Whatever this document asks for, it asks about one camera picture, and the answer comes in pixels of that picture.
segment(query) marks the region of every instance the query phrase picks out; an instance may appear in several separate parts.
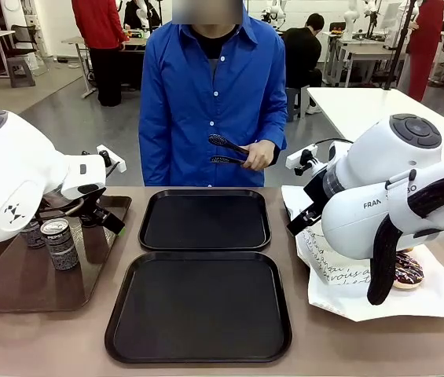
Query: blue shirt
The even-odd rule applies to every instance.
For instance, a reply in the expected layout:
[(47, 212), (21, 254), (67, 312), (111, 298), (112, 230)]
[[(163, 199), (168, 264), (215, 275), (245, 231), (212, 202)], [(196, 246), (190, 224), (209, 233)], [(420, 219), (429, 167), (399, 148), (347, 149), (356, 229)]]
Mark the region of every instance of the blue shirt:
[(211, 145), (211, 134), (236, 145), (270, 140), (286, 148), (284, 44), (270, 25), (243, 14), (215, 76), (188, 25), (168, 23), (152, 33), (139, 123), (145, 185), (263, 186), (263, 172), (211, 163), (215, 155), (246, 159)]

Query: chair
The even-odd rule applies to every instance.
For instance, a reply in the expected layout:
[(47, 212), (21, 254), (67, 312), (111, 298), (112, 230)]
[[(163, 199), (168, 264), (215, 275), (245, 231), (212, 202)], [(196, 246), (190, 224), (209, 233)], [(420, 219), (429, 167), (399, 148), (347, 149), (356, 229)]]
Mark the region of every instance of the chair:
[(18, 57), (18, 56), (25, 56), (29, 53), (36, 53), (39, 49), (36, 40), (35, 40), (35, 34), (36, 34), (36, 28), (35, 26), (18, 26), (18, 25), (12, 25), (10, 30), (14, 31), (13, 34), (13, 42), (15, 43), (31, 43), (35, 48), (31, 49), (17, 49), (15, 46), (12, 48), (7, 49), (6, 56), (7, 57)]
[[(10, 30), (14, 31), (12, 37), (14, 45), (12, 47), (7, 46), (5, 51), (7, 65), (9, 66), (10, 85), (12, 88), (35, 86), (35, 79), (33, 79), (28, 65), (27, 55), (36, 53), (39, 49), (35, 40), (36, 28), (35, 26), (12, 25)], [(16, 48), (17, 43), (29, 43), (33, 47), (20, 49)]]

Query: tongs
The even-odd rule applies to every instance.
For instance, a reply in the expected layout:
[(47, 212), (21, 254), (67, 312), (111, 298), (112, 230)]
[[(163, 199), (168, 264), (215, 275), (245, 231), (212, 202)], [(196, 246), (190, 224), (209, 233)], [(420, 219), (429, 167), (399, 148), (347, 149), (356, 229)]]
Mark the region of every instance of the tongs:
[[(246, 149), (243, 149), (239, 145), (235, 145), (231, 141), (228, 141), (222, 135), (213, 134), (210, 135), (207, 140), (213, 145), (216, 145), (217, 147), (232, 149), (233, 151), (239, 152), (246, 156), (249, 154), (249, 152)], [(211, 157), (210, 161), (212, 163), (236, 163), (238, 165), (242, 165), (243, 163), (246, 162), (246, 160), (234, 159), (233, 157), (227, 157), (227, 156), (213, 156)]]

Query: glazed donut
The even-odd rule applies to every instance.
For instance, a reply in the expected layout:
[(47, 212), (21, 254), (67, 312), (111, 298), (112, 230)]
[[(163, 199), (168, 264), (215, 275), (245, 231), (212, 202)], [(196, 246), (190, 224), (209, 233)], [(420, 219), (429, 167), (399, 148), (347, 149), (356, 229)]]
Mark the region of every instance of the glazed donut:
[(423, 279), (424, 273), (420, 264), (406, 253), (397, 251), (393, 287), (413, 289), (418, 287), (423, 282)]

